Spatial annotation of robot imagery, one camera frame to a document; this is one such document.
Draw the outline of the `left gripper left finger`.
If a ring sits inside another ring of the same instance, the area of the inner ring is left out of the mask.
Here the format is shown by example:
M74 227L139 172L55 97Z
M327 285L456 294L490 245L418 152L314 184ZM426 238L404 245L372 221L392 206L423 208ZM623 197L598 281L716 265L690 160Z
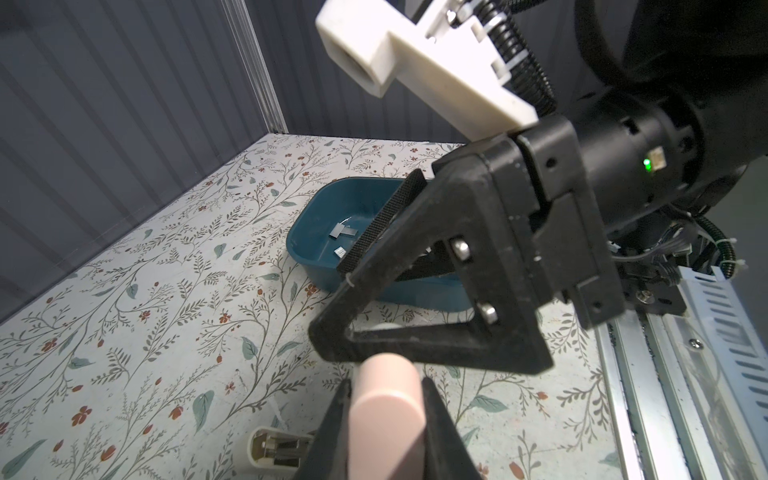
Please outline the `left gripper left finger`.
M339 384L294 480L347 479L351 390L350 379Z

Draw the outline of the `pink small stapler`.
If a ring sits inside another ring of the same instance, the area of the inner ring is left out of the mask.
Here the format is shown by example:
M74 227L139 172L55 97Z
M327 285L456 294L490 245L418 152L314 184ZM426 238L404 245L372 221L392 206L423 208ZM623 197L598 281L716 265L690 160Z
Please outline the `pink small stapler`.
M421 377L406 358L377 354L359 367L348 417L350 479L421 479L426 412Z

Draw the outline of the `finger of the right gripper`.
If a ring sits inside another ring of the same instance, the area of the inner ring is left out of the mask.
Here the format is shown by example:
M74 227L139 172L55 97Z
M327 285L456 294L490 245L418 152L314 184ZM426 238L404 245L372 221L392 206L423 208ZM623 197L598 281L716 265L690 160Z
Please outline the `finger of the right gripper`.
M428 182L420 169L410 172L360 237L342 257L337 272L341 277L352 273L363 256L375 244L395 218L426 188Z
M503 205L484 166L426 180L352 177L307 206L307 273L329 303L308 335L325 360L394 353L421 363L538 374L553 360ZM454 323L353 330L373 301L466 312Z

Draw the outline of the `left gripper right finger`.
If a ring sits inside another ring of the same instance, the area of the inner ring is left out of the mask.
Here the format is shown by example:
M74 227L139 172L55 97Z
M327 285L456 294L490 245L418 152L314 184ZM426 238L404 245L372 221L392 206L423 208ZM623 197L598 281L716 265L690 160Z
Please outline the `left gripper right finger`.
M429 480L480 480L434 381L425 377L422 393L426 414L425 472Z

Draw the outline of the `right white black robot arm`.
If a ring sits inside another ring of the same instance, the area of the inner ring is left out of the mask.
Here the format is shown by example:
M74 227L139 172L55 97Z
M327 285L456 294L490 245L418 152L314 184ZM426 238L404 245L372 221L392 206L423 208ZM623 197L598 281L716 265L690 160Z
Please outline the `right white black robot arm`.
M366 92L402 83L466 137L345 256L310 323L318 355L388 352L518 374L553 360L537 320L554 298L590 329L622 314L622 280L698 232L767 153L767 5L642 1L617 59L594 1L574 5L579 53L605 85L558 114L515 26L520 1L328 1L316 27Z

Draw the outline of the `teal plastic tray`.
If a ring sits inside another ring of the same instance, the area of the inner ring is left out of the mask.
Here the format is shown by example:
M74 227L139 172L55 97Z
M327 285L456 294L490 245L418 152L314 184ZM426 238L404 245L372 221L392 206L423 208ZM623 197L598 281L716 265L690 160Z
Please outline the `teal plastic tray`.
M397 178L348 177L322 187L291 227L287 252L303 266L310 281L333 293L341 282L336 267L403 181ZM471 307L458 277L395 282L377 297L412 307L460 312Z

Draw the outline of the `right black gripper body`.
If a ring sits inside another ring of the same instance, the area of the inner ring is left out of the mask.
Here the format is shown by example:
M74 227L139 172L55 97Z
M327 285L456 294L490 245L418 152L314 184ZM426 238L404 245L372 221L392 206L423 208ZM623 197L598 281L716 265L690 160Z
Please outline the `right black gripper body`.
M548 117L521 132L461 146L432 171L444 173L466 156L489 171L523 260L519 276L538 304L555 296L570 301L585 329L623 314L621 281L573 125Z

